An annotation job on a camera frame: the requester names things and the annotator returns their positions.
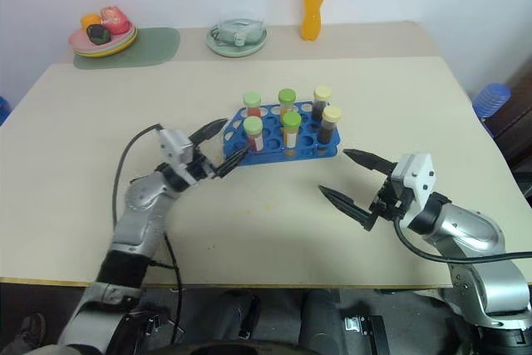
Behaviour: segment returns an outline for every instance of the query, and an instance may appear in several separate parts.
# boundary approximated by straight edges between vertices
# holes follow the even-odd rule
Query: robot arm
[[[393,221],[397,235],[410,250],[449,264],[454,289],[445,301],[474,327],[478,351],[520,353],[526,348],[524,353],[532,352],[532,311],[525,277],[508,259],[491,262],[486,258],[505,253],[500,227],[480,212],[465,210],[432,191],[436,173],[427,153],[404,155],[397,163],[360,150],[344,153],[387,179],[370,212],[346,195],[320,186],[334,206],[366,230],[372,229],[379,216]],[[422,235],[444,257],[416,249],[402,234],[405,228]]]
[[[90,354],[95,349],[105,354],[135,352],[150,315],[131,310],[139,303],[146,270],[165,236],[170,208],[182,191],[200,180],[227,175],[247,152],[243,148],[218,168],[201,153],[199,144],[218,133],[226,121],[213,121],[190,137],[158,130],[165,162],[131,182],[124,214],[96,282],[83,294],[58,344]]]

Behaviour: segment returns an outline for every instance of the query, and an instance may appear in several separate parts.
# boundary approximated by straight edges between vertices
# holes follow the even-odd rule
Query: test tube cap
[[[279,102],[283,104],[294,103],[296,101],[296,92],[289,87],[279,91]]]
[[[342,110],[340,107],[327,106],[323,109],[323,119],[328,122],[338,122],[342,118]]]
[[[317,101],[327,101],[333,94],[331,88],[327,85],[320,85],[314,89],[314,98]]]
[[[288,111],[283,115],[283,126],[297,128],[301,125],[301,116],[296,111]]]
[[[263,121],[257,116],[249,116],[244,120],[244,130],[248,135],[258,135],[263,129]]]
[[[244,93],[243,99],[246,107],[256,108],[260,106],[260,93],[257,93],[256,91],[248,91],[247,93]]]

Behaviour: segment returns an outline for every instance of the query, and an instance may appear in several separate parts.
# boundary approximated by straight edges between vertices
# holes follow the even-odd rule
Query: table
[[[212,54],[206,30],[183,29],[174,60],[155,67],[77,70],[50,66],[0,128],[0,275],[3,282],[86,285],[111,240],[111,186],[126,142],[160,122],[189,134],[231,117],[242,93],[264,104],[292,87],[310,100],[328,84],[343,109],[340,148],[389,160],[430,151],[436,190],[481,210],[505,232],[509,251],[530,249],[532,210],[467,95],[430,38],[413,22],[326,26],[318,42],[271,27],[245,59]],[[221,161],[221,138],[205,151]],[[160,162],[155,136],[131,150],[119,189]],[[185,284],[425,288],[450,284],[447,267],[402,247],[389,222],[371,233],[335,210],[323,184],[367,207],[383,175],[344,155],[244,166],[187,190],[168,235]],[[421,239],[410,236],[423,249]],[[158,259],[168,261],[163,246]],[[516,261],[532,281],[532,260]],[[150,269],[148,285],[173,285]]]

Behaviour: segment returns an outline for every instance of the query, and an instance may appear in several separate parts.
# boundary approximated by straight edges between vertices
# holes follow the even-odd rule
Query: shoe
[[[46,334],[46,320],[42,313],[33,313],[22,320],[17,339],[22,340],[31,349],[41,347]]]

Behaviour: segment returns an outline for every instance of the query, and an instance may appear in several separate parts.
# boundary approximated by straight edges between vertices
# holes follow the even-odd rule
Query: test tube
[[[249,116],[244,120],[244,130],[248,136],[251,151],[261,151],[264,148],[263,120],[257,116]]]
[[[244,94],[244,105],[248,107],[248,116],[260,118],[260,94],[256,91],[249,91]]]
[[[301,116],[296,111],[287,111],[281,118],[283,122],[284,154],[293,156],[296,154]]]
[[[286,88],[279,92],[279,103],[281,104],[281,121],[288,111],[293,111],[293,103],[296,102],[296,92],[293,89]]]
[[[323,109],[322,124],[318,131],[318,155],[324,155],[327,152],[327,147],[320,147],[320,144],[327,145],[331,141],[340,118],[342,118],[342,110],[339,107],[327,106]]]
[[[332,93],[331,88],[325,85],[318,86],[314,89],[313,120],[318,122],[322,120],[323,109],[327,106],[327,102]]]

